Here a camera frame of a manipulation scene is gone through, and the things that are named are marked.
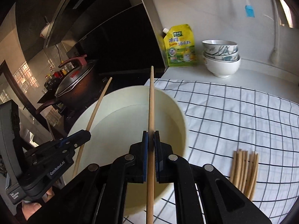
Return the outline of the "left human hand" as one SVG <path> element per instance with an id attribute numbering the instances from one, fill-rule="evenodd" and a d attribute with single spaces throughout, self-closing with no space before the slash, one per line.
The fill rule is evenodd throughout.
<path id="1" fill-rule="evenodd" d="M 47 190 L 45 195 L 42 197 L 42 200 L 44 203 L 46 203 L 54 196 L 55 196 L 55 194 L 53 192 L 53 188 L 50 188 Z M 40 203 L 35 203 L 35 202 L 26 203 L 25 201 L 22 202 L 22 213 L 26 220 L 28 220 L 40 208 L 41 208 Z"/>

